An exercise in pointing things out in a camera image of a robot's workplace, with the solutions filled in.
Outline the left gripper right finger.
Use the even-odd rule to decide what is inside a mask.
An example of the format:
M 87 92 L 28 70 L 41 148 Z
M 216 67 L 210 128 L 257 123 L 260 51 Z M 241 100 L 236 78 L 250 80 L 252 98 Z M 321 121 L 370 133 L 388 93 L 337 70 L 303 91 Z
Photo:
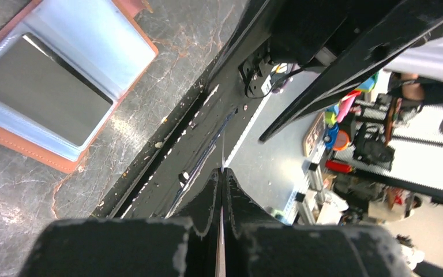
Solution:
M 242 188 L 234 171 L 225 169 L 223 211 L 225 237 L 253 239 L 280 235 L 291 227 L 277 220 Z

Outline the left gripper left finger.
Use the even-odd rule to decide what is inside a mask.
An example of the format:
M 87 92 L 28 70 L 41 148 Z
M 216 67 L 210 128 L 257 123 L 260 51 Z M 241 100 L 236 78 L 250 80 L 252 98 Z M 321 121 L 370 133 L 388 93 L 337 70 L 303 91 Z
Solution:
M 169 218 L 178 237 L 217 237 L 222 200 L 222 171 L 213 169 L 201 190 Z

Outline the tan leather card holder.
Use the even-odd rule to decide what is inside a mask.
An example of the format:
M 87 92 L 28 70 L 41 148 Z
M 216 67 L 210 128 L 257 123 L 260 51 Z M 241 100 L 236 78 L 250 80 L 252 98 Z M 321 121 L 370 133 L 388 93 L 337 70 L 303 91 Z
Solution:
M 147 1 L 0 1 L 0 145 L 72 173 L 158 55 Z

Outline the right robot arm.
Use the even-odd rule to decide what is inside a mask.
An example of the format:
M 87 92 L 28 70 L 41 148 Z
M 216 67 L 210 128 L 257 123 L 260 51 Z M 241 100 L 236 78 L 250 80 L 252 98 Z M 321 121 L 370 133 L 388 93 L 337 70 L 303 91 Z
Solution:
M 267 128 L 264 143 L 288 124 L 336 103 L 419 37 L 443 23 L 443 1 L 398 1 L 339 54 Z

